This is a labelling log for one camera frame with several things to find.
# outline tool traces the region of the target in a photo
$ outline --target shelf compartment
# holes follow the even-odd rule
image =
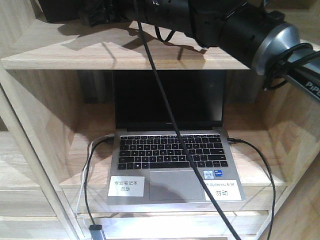
[[[319,18],[308,10],[284,10],[301,38],[318,50]],[[169,43],[157,40],[154,27],[143,25],[158,69],[247,69],[218,47],[201,49],[194,39],[176,32]],[[137,23],[81,25],[79,20],[47,23],[36,19],[1,59],[5,69],[150,69]]]

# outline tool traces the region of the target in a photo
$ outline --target sticker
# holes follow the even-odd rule
[[[215,175],[216,177],[222,177],[222,176],[223,176],[222,170],[214,170],[214,175]]]
[[[111,176],[108,196],[143,197],[144,176]]]
[[[215,179],[214,171],[212,170],[203,171],[203,176],[204,176],[204,179]]]
[[[204,180],[210,193],[217,201],[241,201],[241,195],[236,180]]]

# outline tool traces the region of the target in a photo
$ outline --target intel sticker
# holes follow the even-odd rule
[[[222,176],[223,176],[222,170],[214,170],[214,175],[215,175],[216,177],[222,177]]]
[[[214,177],[214,171],[207,170],[203,171],[204,179],[215,179]]]

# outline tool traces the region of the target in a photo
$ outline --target black cable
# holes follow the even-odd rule
[[[217,210],[217,212],[220,214],[220,216],[221,216],[222,220],[224,221],[225,225],[228,227],[228,229],[230,230],[230,232],[232,233],[232,235],[234,236],[234,238],[236,240],[241,240],[241,238],[239,237],[239,235],[237,234],[237,232],[234,230],[233,226],[231,225],[231,223],[227,219],[226,215],[223,213],[223,211],[221,210],[220,206],[218,205],[218,203],[216,202],[216,200],[212,196],[211,192],[209,191],[205,181],[203,180],[203,178],[201,177],[201,175],[200,175],[200,173],[199,173],[199,171],[197,169],[197,166],[196,166],[195,162],[193,161],[193,159],[191,158],[191,155],[189,154],[189,151],[188,151],[188,149],[187,149],[187,147],[185,145],[185,142],[183,141],[183,139],[181,137],[181,134],[180,134],[180,131],[178,129],[177,123],[175,121],[174,115],[173,115],[173,113],[171,111],[171,107],[170,107],[170,104],[168,102],[168,99],[167,99],[167,96],[166,96],[166,92],[165,92],[165,90],[164,90],[164,88],[162,86],[162,83],[160,81],[160,78],[159,78],[155,63],[154,63],[154,61],[152,59],[152,56],[151,56],[147,41],[145,39],[145,35],[144,35],[144,32],[143,32],[142,24],[141,24],[140,17],[139,17],[139,9],[138,9],[137,0],[133,0],[133,3],[134,3],[134,10],[135,10],[135,14],[136,14],[136,20],[137,20],[137,23],[138,23],[139,34],[140,34],[142,43],[144,45],[146,54],[147,54],[149,62],[151,64],[151,67],[152,67],[155,79],[157,81],[158,87],[160,89],[162,98],[164,100],[166,109],[167,109],[168,114],[170,116],[170,120],[172,122],[174,131],[175,131],[175,133],[176,133],[176,135],[177,135],[177,137],[179,139],[179,142],[182,145],[182,148],[183,148],[183,150],[185,152],[186,159],[189,161],[190,166],[192,167],[192,169],[193,169],[196,177],[198,178],[201,186],[203,187],[204,191],[206,192],[206,194],[210,198],[210,200],[211,200],[212,204],[214,205],[215,209]]]
[[[271,181],[271,184],[272,184],[272,189],[273,189],[273,200],[272,200],[272,207],[271,207],[271,221],[270,221],[270,227],[269,227],[269,232],[268,232],[268,236],[267,236],[267,240],[270,239],[270,236],[271,236],[271,231],[272,231],[272,227],[273,227],[273,224],[274,224],[274,217],[275,217],[275,206],[276,206],[276,185],[275,185],[275,182],[274,182],[274,178],[272,177],[272,172],[271,172],[271,168],[270,168],[270,165],[266,159],[266,157],[262,154],[262,152],[254,145],[252,145],[251,143],[245,141],[245,140],[241,140],[241,139],[234,139],[234,138],[228,138],[228,142],[230,144],[237,144],[237,143],[242,143],[242,144],[246,144],[246,145],[249,145],[250,147],[252,147],[254,150],[256,150],[256,152],[260,155],[265,167],[266,167],[266,170],[269,174],[269,177],[270,177],[270,181]]]
[[[92,147],[92,150],[91,150],[91,152],[90,152],[89,158],[88,158],[88,160],[87,160],[87,165],[86,165],[85,180],[84,180],[84,184],[83,184],[83,185],[84,185],[84,201],[85,201],[86,210],[87,210],[87,212],[88,212],[88,214],[89,214],[89,216],[90,216],[90,219],[91,219],[93,225],[96,225],[96,223],[95,223],[94,218],[93,218],[92,215],[91,215],[90,208],[89,208],[89,204],[88,204],[88,198],[87,198],[87,181],[88,181],[88,175],[89,175],[91,158],[92,158],[92,156],[93,156],[93,154],[94,154],[94,151],[95,151],[95,149],[96,149],[100,144],[105,143],[105,142],[107,142],[107,141],[108,141],[108,139],[103,139],[103,140],[99,141],[96,145],[94,145],[94,146]]]
[[[154,30],[155,30],[155,34],[156,34],[156,37],[158,38],[158,40],[162,43],[166,43],[166,42],[169,42],[171,40],[171,38],[173,37],[173,35],[175,34],[176,31],[174,30],[171,30],[171,32],[168,34],[168,36],[166,37],[165,40],[163,40],[162,36],[161,36],[161,33],[160,33],[160,29],[159,27],[157,26],[154,26]]]

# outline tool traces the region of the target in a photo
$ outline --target white label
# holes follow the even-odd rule
[[[144,176],[111,176],[108,196],[143,197]]]
[[[241,201],[241,195],[236,180],[204,180],[210,193],[216,201]]]

